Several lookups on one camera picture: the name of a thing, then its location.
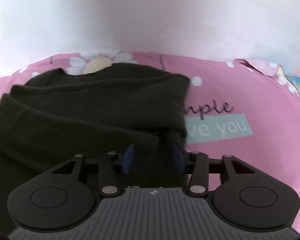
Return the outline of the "pink floral bed sheet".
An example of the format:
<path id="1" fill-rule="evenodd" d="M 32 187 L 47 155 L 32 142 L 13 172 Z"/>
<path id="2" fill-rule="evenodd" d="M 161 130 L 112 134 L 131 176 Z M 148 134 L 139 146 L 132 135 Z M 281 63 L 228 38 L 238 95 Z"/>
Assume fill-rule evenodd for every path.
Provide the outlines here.
<path id="1" fill-rule="evenodd" d="M 289 90 L 281 68 L 257 60 L 228 62 L 151 53 L 58 54 L 0 78 L 0 99 L 61 68 L 69 75 L 95 59 L 148 65 L 190 80 L 184 103 L 186 148 L 212 158 L 230 154 L 291 186 L 300 197 L 300 96 Z M 300 211 L 294 222 L 300 231 Z"/>

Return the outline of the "black knit sweater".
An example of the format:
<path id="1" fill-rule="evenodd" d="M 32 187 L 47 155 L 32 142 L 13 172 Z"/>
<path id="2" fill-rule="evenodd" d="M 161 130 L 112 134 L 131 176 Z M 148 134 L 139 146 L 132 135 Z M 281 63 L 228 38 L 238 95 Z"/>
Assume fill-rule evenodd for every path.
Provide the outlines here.
<path id="1" fill-rule="evenodd" d="M 131 63 L 78 76 L 58 68 L 14 85 L 0 99 L 0 233 L 13 228 L 10 192 L 76 154 L 97 159 L 133 145 L 137 182 L 179 183 L 173 148 L 185 145 L 189 85 L 181 74 Z"/>

